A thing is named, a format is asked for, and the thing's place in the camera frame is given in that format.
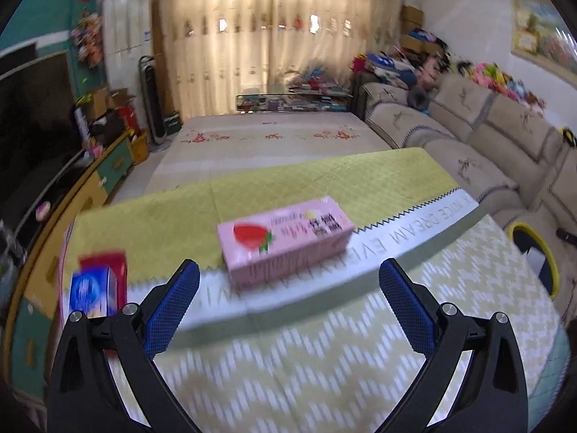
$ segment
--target painting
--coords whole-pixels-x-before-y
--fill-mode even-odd
[[[513,0],[512,53],[577,88],[577,43],[549,0]]]

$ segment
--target sofa cushion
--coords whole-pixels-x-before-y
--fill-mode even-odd
[[[562,152],[545,177],[531,209],[548,209],[557,225],[577,234],[577,150],[563,145]]]
[[[423,146],[431,138],[453,138],[431,117],[399,104],[377,105],[366,123],[393,148]]]
[[[550,168],[546,161],[534,162],[517,144],[488,124],[479,125],[467,143],[519,184],[524,205],[532,202]]]
[[[473,126],[483,120],[495,94],[458,73],[443,76],[429,115],[465,141]]]
[[[497,96],[467,143],[519,184],[521,199],[529,206],[559,156],[563,137],[518,102]]]
[[[377,105],[393,103],[407,105],[408,91],[396,88],[394,86],[384,85],[383,83],[367,83],[362,87],[366,92],[366,112],[365,118],[368,118]]]
[[[487,114],[487,124],[511,140],[538,163],[552,164],[559,152],[562,137],[555,127],[518,102],[497,96]]]
[[[577,315],[577,249],[557,237],[555,217],[545,208],[535,212],[523,208],[501,210],[493,219],[505,231],[511,231],[515,223],[524,223],[546,242],[559,273],[553,305],[566,326]]]
[[[517,183],[470,146],[442,139],[431,140],[424,148],[490,214],[523,206]]]

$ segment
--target yellow tablecloth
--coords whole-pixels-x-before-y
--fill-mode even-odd
[[[202,270],[223,265],[216,226],[224,221],[330,195],[358,226],[457,187],[420,148],[355,154],[197,182],[79,215],[66,250],[63,286],[78,257],[122,249],[128,280],[167,277],[185,258]]]

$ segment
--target floor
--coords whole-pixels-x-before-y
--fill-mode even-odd
[[[144,189],[146,189],[148,182],[150,182],[152,173],[158,167],[170,147],[168,141],[171,142],[171,138],[172,137],[169,137],[169,140],[162,145],[163,149],[155,152],[151,151],[150,156],[148,156],[145,162],[132,168],[124,181],[116,188],[114,196],[110,201],[112,205],[143,195]]]

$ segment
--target strawberry illustration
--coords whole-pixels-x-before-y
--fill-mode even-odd
[[[233,234],[241,246],[248,250],[258,249],[259,252],[268,252],[268,245],[274,239],[269,229],[252,223],[235,223]]]

